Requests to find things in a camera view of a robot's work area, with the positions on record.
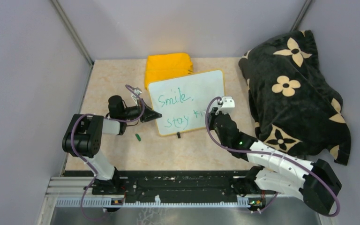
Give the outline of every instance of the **metal pole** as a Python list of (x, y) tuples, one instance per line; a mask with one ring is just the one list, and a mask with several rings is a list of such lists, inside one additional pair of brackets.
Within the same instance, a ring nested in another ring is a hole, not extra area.
[(295, 22), (294, 22), (294, 24), (293, 24), (293, 26), (291, 28), (291, 31), (297, 30), (299, 28), (301, 21), (303, 21), (303, 18), (307, 13), (308, 8), (311, 6), (311, 4), (313, 2), (314, 2), (313, 0), (306, 0), (304, 2), (304, 5), (301, 8), (301, 10), (299, 12), (299, 15), (297, 16), (297, 18), (296, 18), (296, 20), (295, 20)]
[(86, 50), (86, 47), (83, 45), (81, 39), (79, 38), (78, 34), (75, 31), (75, 28), (71, 24), (69, 18), (67, 17), (66, 13), (64, 12), (63, 8), (61, 7), (61, 4), (58, 0), (50, 0), (52, 3), (54, 9), (59, 14), (59, 17), (61, 21), (63, 22), (64, 26), (66, 27), (67, 31), (69, 32), (71, 38), (73, 39), (76, 47), (79, 49), (81, 54), (84, 56), (86, 61), (89, 63), (89, 65), (92, 67), (94, 62), (92, 58), (90, 57), (88, 51)]

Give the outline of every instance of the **floral blanket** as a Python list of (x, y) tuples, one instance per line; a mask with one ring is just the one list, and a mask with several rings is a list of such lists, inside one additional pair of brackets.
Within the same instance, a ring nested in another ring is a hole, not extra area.
[(351, 137), (343, 100), (319, 71), (313, 33), (293, 31), (249, 50), (239, 61), (256, 137), (291, 156), (328, 149), (347, 165)]

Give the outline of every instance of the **green marker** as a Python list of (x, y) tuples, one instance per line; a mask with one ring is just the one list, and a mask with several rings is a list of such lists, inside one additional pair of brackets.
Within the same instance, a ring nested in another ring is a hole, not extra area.
[(138, 134), (136, 134), (136, 137), (140, 142), (142, 141), (142, 139), (140, 138), (140, 136)]

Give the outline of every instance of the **gray floor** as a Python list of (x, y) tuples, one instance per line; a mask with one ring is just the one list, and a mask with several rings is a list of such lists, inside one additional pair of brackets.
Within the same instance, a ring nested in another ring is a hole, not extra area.
[[(85, 209), (89, 217), (102, 215), (101, 209)], [(262, 215), (239, 209), (120, 209), (101, 222), (85, 219), (79, 208), (56, 208), (51, 225), (320, 225), (318, 214), (302, 201), (281, 197)]]

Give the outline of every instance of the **wall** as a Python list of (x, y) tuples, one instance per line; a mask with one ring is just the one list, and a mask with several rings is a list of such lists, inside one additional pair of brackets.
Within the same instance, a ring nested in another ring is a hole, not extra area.
[(0, 1), (0, 224), (36, 222), (88, 74), (48, 0)]
[(314, 33), (321, 71), (343, 97), (342, 114), (352, 135), (349, 165), (332, 164), (343, 184), (338, 224), (360, 224), (360, 1), (317, 0), (301, 28)]
[(289, 31), (304, 0), (60, 0), (92, 59), (238, 57)]

